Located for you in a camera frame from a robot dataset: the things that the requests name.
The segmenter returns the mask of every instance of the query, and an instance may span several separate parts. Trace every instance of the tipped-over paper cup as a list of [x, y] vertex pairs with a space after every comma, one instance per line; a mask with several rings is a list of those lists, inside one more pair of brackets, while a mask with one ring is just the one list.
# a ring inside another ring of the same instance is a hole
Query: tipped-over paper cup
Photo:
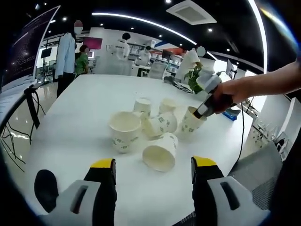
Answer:
[[159, 107], [159, 114], [165, 113], [165, 112], [173, 112], [176, 108], [176, 103], [173, 99], [164, 98]]
[[172, 112], [166, 112], [154, 118], [145, 120], [143, 127], [145, 133], [149, 137], [155, 137], [163, 133], [175, 132], [178, 127], [178, 122]]
[[134, 105], [134, 112], [144, 113], [142, 119], [149, 118], [151, 115], [151, 101], [145, 97], [136, 99]]
[[194, 131], [196, 131], [206, 120], [206, 117], [198, 119], [193, 113], [197, 109], [195, 107], [188, 107], [183, 120], [179, 126], [177, 136], [179, 138], [187, 138]]
[[142, 154], [146, 165], [160, 172], [167, 172], [175, 165], [175, 152], [178, 138], [172, 133], [163, 134], [158, 140], [150, 142]]
[[121, 153], [130, 152], [133, 142], [140, 134], [140, 118], [132, 112], [118, 112], [111, 117], [109, 126], [113, 147]]

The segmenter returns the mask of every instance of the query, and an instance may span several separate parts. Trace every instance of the black ceiling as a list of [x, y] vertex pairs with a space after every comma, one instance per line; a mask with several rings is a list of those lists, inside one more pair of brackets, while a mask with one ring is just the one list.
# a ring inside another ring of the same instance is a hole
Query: black ceiling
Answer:
[[[92, 12], [120, 13], [151, 20], [201, 43], [206, 50], [237, 56], [263, 67], [261, 36], [256, 18], [247, 0], [194, 0], [195, 3], [205, 9], [217, 21], [215, 24], [194, 26], [166, 12], [169, 7], [181, 1], [172, 0], [171, 4], [166, 4], [165, 0], [152, 0], [148, 2], [137, 0], [87, 0], [77, 2], [66, 0], [23, 1], [23, 3], [18, 3], [17, 8], [11, 7], [11, 11], [14, 11], [13, 14], [18, 15], [18, 17], [13, 21], [7, 21], [9, 29], [7, 29], [7, 45], [5, 45], [5, 48], [7, 50], [7, 46], [12, 42], [18, 31], [32, 18], [54, 6], [61, 5], [55, 16], [56, 22], [49, 26], [51, 34], [47, 33], [47, 36], [63, 33], [67, 23], [62, 22], [62, 17], [67, 16], [69, 23], [73, 23], [76, 19], [82, 20], [84, 30], [89, 30], [90, 27], [99, 27], [100, 23], [103, 23], [105, 28], [124, 31], [130, 31], [130, 27], [133, 26], [136, 33], [155, 38], [158, 38], [159, 34], [162, 34], [164, 41], [176, 46], [182, 43], [184, 49], [192, 47], [192, 44], [185, 39], [150, 24], [118, 17], [91, 16]], [[287, 0], [286, 4], [283, 4], [283, 2], [278, 3], [280, 2], [279, 0], [273, 0], [272, 3], [280, 11], [282, 8], [286, 9], [284, 14], [289, 15], [287, 17], [292, 21], [289, 25], [294, 27], [299, 24], [293, 20], [293, 17], [287, 11], [293, 10], [296, 15], [297, 11], [287, 6], [288, 4], [290, 5], [290, 1], [292, 0]], [[37, 3], [40, 4], [40, 10], [35, 10]], [[286, 40], [280, 35], [274, 24], [263, 14], [262, 17], [268, 38], [268, 70], [271, 71], [293, 61], [295, 54], [289, 48]], [[208, 32], [208, 28], [212, 28], [213, 32]], [[238, 53], [231, 48], [229, 42], [238, 48]]]

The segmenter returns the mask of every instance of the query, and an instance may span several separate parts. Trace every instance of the human hand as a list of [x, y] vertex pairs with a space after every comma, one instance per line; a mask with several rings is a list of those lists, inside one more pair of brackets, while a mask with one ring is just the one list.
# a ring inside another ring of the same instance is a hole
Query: human hand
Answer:
[[220, 103], [215, 107], [215, 113], [222, 113], [230, 107], [229, 103], [219, 101], [223, 94], [231, 95], [233, 102], [239, 104], [250, 97], [250, 89], [251, 85], [246, 79], [230, 80], [219, 84], [216, 91], [213, 93], [216, 102]]

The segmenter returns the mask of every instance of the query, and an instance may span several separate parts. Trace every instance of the face mask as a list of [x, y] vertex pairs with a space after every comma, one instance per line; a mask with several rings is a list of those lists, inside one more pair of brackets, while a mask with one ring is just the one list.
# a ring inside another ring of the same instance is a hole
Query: face mask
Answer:
[[74, 27], [74, 33], [80, 34], [83, 31], [82, 27]]

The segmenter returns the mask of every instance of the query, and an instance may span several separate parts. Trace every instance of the green shirt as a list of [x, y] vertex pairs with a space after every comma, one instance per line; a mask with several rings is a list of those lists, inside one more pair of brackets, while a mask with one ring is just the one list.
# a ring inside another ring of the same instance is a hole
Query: green shirt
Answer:
[[85, 72], [86, 66], [88, 66], [88, 55], [85, 53], [81, 53], [80, 57], [75, 60], [76, 67], [75, 67], [75, 73], [77, 75], [80, 75]]

